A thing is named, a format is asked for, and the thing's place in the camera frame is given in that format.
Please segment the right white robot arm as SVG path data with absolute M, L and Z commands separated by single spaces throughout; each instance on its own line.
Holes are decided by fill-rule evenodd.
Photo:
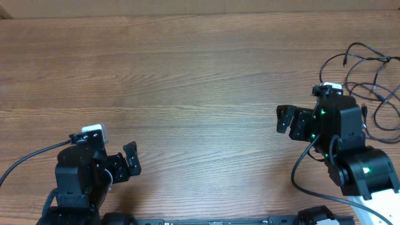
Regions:
M 279 105 L 277 131 L 309 143 L 300 159 L 315 148 L 343 197 L 301 187 L 294 171 L 293 186 L 311 196 L 350 205 L 361 224 L 399 224 L 399 178 L 389 156 L 366 144 L 364 109 L 342 91 L 319 93 L 316 97 L 314 109 Z

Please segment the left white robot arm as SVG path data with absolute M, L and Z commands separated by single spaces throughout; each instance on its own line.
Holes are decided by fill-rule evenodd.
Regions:
M 132 214 L 108 212 L 100 216 L 107 192 L 116 183 L 141 173 L 137 144 L 132 141 L 121 153 L 108 156 L 103 147 L 74 145 L 57 156 L 57 188 L 43 206 L 39 225 L 137 224 Z

